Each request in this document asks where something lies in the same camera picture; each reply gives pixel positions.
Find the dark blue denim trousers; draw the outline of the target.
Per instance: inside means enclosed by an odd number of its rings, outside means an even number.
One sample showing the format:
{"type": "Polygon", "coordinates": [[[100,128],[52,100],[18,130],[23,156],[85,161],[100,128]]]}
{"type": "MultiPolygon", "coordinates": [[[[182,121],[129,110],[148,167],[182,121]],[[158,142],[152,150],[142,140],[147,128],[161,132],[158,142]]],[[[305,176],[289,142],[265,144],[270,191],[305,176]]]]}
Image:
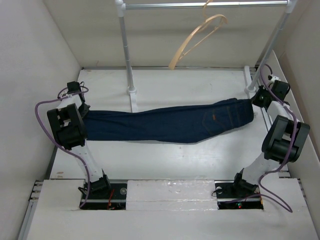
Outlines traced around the dark blue denim trousers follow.
{"type": "Polygon", "coordinates": [[[207,105],[142,112],[91,110],[83,122],[89,141],[159,141],[194,144],[243,127],[254,120],[249,99],[230,98],[207,105]]]}

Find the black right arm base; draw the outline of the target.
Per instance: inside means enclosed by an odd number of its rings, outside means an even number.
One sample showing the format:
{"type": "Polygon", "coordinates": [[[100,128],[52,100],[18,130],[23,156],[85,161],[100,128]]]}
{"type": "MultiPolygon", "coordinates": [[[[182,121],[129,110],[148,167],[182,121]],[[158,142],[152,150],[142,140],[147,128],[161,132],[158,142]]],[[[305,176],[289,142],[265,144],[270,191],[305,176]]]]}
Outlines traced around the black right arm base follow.
{"type": "Polygon", "coordinates": [[[218,210],[263,210],[264,206],[256,190],[243,187],[235,188],[232,180],[215,180],[215,190],[211,196],[216,197],[218,210]]]}

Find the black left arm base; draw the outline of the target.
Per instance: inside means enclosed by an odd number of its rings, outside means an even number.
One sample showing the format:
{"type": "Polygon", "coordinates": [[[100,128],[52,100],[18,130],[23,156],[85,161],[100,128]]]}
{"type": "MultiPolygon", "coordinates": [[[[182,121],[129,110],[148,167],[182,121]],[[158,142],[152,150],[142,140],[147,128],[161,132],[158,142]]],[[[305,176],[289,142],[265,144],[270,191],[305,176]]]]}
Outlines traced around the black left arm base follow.
{"type": "Polygon", "coordinates": [[[87,201],[86,191],[83,187],[78,187],[78,190],[81,192],[81,201],[79,203],[81,210],[125,210],[127,202],[127,188],[128,183],[123,182],[111,182],[111,190],[108,190],[106,193],[93,195],[89,194],[87,201]]]}

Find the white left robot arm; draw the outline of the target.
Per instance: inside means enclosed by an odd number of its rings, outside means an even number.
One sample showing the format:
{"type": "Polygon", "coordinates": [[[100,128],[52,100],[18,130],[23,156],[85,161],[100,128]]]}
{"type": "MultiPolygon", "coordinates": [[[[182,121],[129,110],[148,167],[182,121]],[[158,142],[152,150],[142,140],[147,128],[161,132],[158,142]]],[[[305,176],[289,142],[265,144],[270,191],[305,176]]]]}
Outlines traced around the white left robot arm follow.
{"type": "Polygon", "coordinates": [[[67,92],[57,108],[47,112],[51,132],[56,143],[65,150],[81,157],[77,162],[89,180],[80,188],[83,194],[89,192],[91,198],[107,198],[112,187],[103,169],[94,160],[87,145],[87,130],[83,118],[89,113],[90,106],[85,103],[81,84],[67,83],[67,92]]]}

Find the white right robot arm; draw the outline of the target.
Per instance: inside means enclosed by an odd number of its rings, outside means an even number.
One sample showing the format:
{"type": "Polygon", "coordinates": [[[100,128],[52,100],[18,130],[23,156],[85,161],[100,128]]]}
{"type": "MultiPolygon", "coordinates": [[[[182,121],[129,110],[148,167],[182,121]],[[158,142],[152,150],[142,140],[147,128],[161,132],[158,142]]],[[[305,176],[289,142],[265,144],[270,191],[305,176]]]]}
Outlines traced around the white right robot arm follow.
{"type": "Polygon", "coordinates": [[[310,132],[310,125],[297,120],[285,102],[291,87],[288,83],[271,78],[265,86],[261,85],[251,98],[251,103],[266,110],[272,125],[263,140],[261,154],[249,166],[235,175],[231,191],[237,197],[253,193],[259,179],[287,163],[294,163],[301,155],[310,132]]]}

